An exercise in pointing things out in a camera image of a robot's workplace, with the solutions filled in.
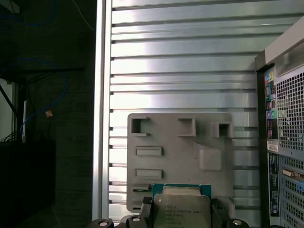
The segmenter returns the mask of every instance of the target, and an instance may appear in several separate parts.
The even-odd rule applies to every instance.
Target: black cable
[[[50,76],[50,75],[52,75],[52,74],[54,74],[54,73],[56,73],[56,72],[46,72],[46,73],[42,73],[42,74],[40,74],[40,75],[38,75],[38,76],[35,76],[35,77],[29,79],[29,80],[28,80],[28,84],[32,84],[32,83],[35,83],[35,82],[37,82],[37,81],[40,81],[40,80],[42,80],[42,79],[46,78],[47,76]]]
[[[9,142],[12,140],[12,137],[13,139],[15,140],[16,139],[16,136],[17,136],[18,132],[17,131],[14,131],[12,132],[11,134],[9,134],[8,136],[6,136],[5,138],[1,139],[1,143],[5,143],[5,142]]]

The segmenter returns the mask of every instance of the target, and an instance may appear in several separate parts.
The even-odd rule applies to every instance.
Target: metal slat
[[[233,134],[235,138],[258,138],[257,130],[242,131],[238,129]]]
[[[232,142],[235,147],[257,147],[258,146],[257,139],[232,139]]]
[[[184,6],[155,9],[113,11],[112,23],[134,23],[168,20],[225,19],[250,16],[303,14],[302,0],[231,3],[223,5]]]
[[[261,204],[260,198],[233,198],[235,206],[259,207]]]
[[[127,182],[127,168],[110,167],[109,181],[111,182]]]
[[[277,36],[205,38],[112,44],[112,57],[259,53]]]
[[[198,113],[218,113],[223,112],[227,113],[229,112],[232,116],[233,125],[235,127],[257,127],[257,113],[256,112],[233,112],[231,110],[225,110],[225,109],[219,109],[219,110],[208,110],[208,109],[202,109],[202,110],[191,110],[189,109],[188,112],[185,111],[179,111],[178,109],[176,111],[172,110],[155,110],[146,111],[147,113],[191,113],[191,112],[198,112]],[[128,125],[128,115],[131,113],[145,113],[144,111],[115,111],[113,113],[110,113],[110,127],[127,127]]]
[[[124,185],[110,185],[109,192],[127,192],[127,186]]]
[[[126,193],[111,193],[109,194],[109,200],[127,201]]]
[[[111,61],[111,74],[254,71],[254,58],[255,55],[117,59]]]
[[[110,149],[109,152],[110,163],[127,163],[127,150],[126,149]]]
[[[279,35],[286,31],[290,25],[283,26],[263,26],[248,28],[205,28],[205,29],[188,29],[181,31],[168,32],[143,32],[129,34],[113,34],[112,40],[149,40],[156,38],[191,38],[191,37],[221,37],[221,36],[240,36],[240,35]]]
[[[260,191],[259,190],[233,190],[233,196],[234,197],[240,197],[240,198],[259,198],[260,197]]]
[[[111,109],[144,108],[255,108],[257,96],[252,93],[227,94],[115,94]]]
[[[147,6],[147,5],[163,5],[163,4],[181,4],[181,3],[227,3],[228,0],[114,0],[113,8],[131,7],[131,6]]]
[[[112,27],[112,35],[116,34],[128,34],[128,33],[157,33],[157,32],[173,32],[179,30],[185,30],[191,32],[192,30],[207,29],[233,29],[233,28],[265,28],[271,30],[272,27],[277,26],[291,26],[297,22],[301,16],[289,16],[281,18],[246,18],[246,19],[230,19],[220,21],[202,21],[202,22],[178,22],[170,24],[156,24],[156,25],[129,25]]]
[[[195,83],[195,84],[154,84],[154,85],[112,85],[111,92],[135,92],[135,91],[196,91],[196,90],[253,90],[256,84],[253,82],[234,83]]]
[[[235,186],[259,186],[259,171],[257,170],[234,170]]]
[[[254,73],[169,73],[169,74],[144,74],[144,75],[114,75],[111,85],[129,84],[168,84],[168,83],[215,83],[215,82],[251,82],[255,84]]]
[[[234,151],[235,166],[259,166],[258,151]]]

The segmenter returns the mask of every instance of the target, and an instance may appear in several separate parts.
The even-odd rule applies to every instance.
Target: rectangular slot
[[[133,191],[150,191],[150,184],[133,184]]]
[[[136,169],[135,176],[143,179],[162,179],[162,170]]]
[[[137,156],[162,156],[162,147],[136,147]]]
[[[229,124],[220,124],[219,125],[219,136],[220,137],[229,137]]]
[[[226,137],[233,138],[233,128],[231,122],[213,123],[212,124],[212,137]]]
[[[136,117],[136,118],[132,118],[131,122],[131,134],[133,136],[148,136],[148,133],[143,133],[142,132],[142,121],[147,121],[149,120],[149,117]]]
[[[181,117],[178,118],[178,135],[180,137],[195,137],[195,118],[194,117]]]

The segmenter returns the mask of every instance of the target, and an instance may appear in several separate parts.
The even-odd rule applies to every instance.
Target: colorful label
[[[274,84],[274,72],[270,72],[265,76],[265,102],[266,102],[266,119],[267,119],[267,138],[278,139],[277,125],[277,102],[276,102],[276,86]],[[272,141],[267,141],[268,150],[276,151],[272,145]]]

